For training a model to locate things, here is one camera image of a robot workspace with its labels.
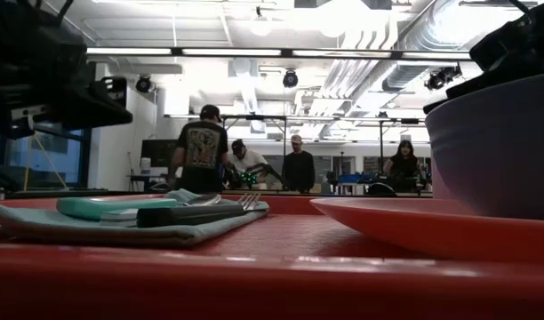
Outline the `linear ceiling light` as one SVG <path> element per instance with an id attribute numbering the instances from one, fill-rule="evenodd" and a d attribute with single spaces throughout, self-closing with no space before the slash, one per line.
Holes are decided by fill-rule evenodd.
<path id="1" fill-rule="evenodd" d="M 471 61 L 468 52 L 233 47 L 88 47 L 89 56 Z"/>

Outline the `pink plastic plate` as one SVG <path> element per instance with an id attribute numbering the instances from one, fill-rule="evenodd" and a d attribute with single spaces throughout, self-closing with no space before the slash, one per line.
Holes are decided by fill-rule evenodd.
<path id="1" fill-rule="evenodd" d="M 544 262 L 544 220 L 485 217 L 432 198 L 325 197 L 310 203 L 368 237 L 427 255 Z"/>

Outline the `red plastic tray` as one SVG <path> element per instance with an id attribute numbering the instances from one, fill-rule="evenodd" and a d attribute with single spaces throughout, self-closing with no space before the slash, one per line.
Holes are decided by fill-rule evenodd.
<path id="1" fill-rule="evenodd" d="M 0 320 L 544 320 L 544 263 L 445 260 L 302 197 L 189 250 L 28 244 L 0 231 Z"/>

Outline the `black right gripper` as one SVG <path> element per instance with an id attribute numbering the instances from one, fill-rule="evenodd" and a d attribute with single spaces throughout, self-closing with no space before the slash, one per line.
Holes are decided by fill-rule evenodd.
<path id="1" fill-rule="evenodd" d="M 532 8 L 520 0 L 507 0 L 523 16 L 486 35 L 469 51 L 483 74 L 446 91 L 444 99 L 422 110 L 428 115 L 446 101 L 528 76 L 544 74 L 544 3 Z"/>

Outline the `blue plastic bowl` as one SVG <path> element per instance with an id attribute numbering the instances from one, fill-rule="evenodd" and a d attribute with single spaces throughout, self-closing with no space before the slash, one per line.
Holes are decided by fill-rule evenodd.
<path id="1" fill-rule="evenodd" d="M 426 127 L 453 199 L 485 216 L 544 220 L 544 75 L 449 100 Z"/>

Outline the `teal cloth napkin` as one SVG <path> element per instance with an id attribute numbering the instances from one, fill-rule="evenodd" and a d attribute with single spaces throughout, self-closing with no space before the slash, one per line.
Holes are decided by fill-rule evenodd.
<path id="1" fill-rule="evenodd" d="M 201 196 L 186 189 L 161 197 L 186 202 Z M 105 246 L 158 246 L 188 248 L 250 224 L 268 214 L 269 205 L 259 200 L 257 210 L 243 216 L 195 226 L 125 228 L 102 226 L 100 220 L 83 220 L 53 210 L 11 207 L 0 204 L 0 233 L 21 241 Z"/>

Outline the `person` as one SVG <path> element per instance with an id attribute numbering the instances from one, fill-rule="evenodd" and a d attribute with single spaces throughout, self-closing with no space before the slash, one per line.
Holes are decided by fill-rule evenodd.
<path id="1" fill-rule="evenodd" d="M 268 165 L 266 159 L 258 152 L 248 149 L 240 139 L 231 144 L 232 157 L 230 162 L 240 173 L 251 173 L 256 178 L 255 186 L 264 189 L 268 173 L 264 165 Z"/>
<path id="2" fill-rule="evenodd" d="M 383 172 L 396 189 L 411 190 L 417 187 L 417 178 L 421 177 L 422 170 L 409 140 L 399 143 L 396 153 L 384 164 Z"/>
<path id="3" fill-rule="evenodd" d="M 314 158 L 302 144 L 301 136 L 291 136 L 292 152 L 284 158 L 282 174 L 288 189 L 308 194 L 314 187 L 316 172 Z"/>
<path id="4" fill-rule="evenodd" d="M 167 183 L 197 194 L 220 193 L 222 170 L 228 163 L 228 133 L 220 124 L 216 106 L 203 106 L 199 117 L 181 129 L 168 166 Z"/>

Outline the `blue storage bin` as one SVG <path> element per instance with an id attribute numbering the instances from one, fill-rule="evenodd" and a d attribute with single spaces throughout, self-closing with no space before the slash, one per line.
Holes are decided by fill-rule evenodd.
<path id="1" fill-rule="evenodd" d="M 341 174 L 338 177 L 338 182 L 350 184 L 370 184 L 375 177 L 375 173 Z"/>

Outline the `spoon with teal handle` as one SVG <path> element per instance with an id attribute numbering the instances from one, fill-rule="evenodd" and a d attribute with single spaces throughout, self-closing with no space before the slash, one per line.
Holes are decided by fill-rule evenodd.
<path id="1" fill-rule="evenodd" d="M 99 200 L 82 197 L 61 198 L 56 203 L 58 212 L 83 220 L 100 220 L 103 213 L 120 212 L 131 209 L 166 209 L 177 206 L 203 206 L 216 204 L 221 200 L 219 194 L 194 196 L 186 202 L 176 198 L 148 198 L 138 200 Z"/>

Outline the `black background frame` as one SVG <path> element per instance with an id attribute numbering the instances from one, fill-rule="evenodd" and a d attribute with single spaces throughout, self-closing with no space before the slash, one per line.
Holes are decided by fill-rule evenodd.
<path id="1" fill-rule="evenodd" d="M 287 131 L 287 120 L 285 116 L 263 116 L 263 115 L 243 115 L 243 116 L 227 116 L 224 115 L 222 118 L 222 127 L 228 131 L 229 128 L 235 125 L 235 123 L 238 120 L 246 120 L 249 121 L 251 124 L 262 124 L 265 125 L 266 122 L 273 123 L 276 127 L 279 128 L 280 132 L 282 133 L 281 138 L 274 138 L 274 141 L 282 141 L 283 143 L 286 142 L 286 131 Z M 235 167 L 230 162 L 230 168 L 235 169 Z"/>

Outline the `dark framed window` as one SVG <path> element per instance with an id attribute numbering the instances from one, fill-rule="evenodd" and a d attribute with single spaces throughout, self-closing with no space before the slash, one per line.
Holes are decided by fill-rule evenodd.
<path id="1" fill-rule="evenodd" d="M 20 190 L 85 188 L 91 137 L 89 129 L 64 131 L 56 124 L 17 140 L 0 134 L 0 178 Z"/>

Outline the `black wall screen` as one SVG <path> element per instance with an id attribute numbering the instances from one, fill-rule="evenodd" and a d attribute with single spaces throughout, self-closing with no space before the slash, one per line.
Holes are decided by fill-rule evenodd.
<path id="1" fill-rule="evenodd" d="M 151 167 L 168 167 L 177 142 L 177 140 L 143 140 L 140 157 L 149 158 Z"/>

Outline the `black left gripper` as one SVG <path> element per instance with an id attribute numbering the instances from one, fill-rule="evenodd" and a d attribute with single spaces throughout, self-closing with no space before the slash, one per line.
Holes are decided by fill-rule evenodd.
<path id="1" fill-rule="evenodd" d="M 67 130 L 129 124 L 133 115 L 96 79 L 83 35 L 43 0 L 0 0 L 0 134 L 20 139 L 40 122 Z"/>

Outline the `knife with black handle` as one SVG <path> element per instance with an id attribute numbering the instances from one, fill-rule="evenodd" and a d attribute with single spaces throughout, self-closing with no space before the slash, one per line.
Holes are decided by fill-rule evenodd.
<path id="1" fill-rule="evenodd" d="M 167 226 L 195 226 L 218 220 L 240 217 L 253 210 L 256 204 L 216 204 L 208 206 L 180 206 L 173 208 L 139 209 L 138 228 Z"/>

